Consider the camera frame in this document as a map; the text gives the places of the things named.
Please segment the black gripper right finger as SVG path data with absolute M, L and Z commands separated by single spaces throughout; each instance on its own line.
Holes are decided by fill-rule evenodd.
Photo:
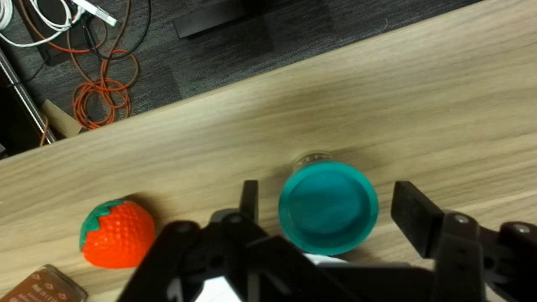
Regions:
M 433 256 L 443 211 L 412 181 L 395 182 L 391 217 L 423 258 Z

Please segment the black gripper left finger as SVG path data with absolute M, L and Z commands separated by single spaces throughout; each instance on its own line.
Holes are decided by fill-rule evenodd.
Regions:
M 259 219 L 259 181 L 247 179 L 242 187 L 240 211 L 252 221 Z

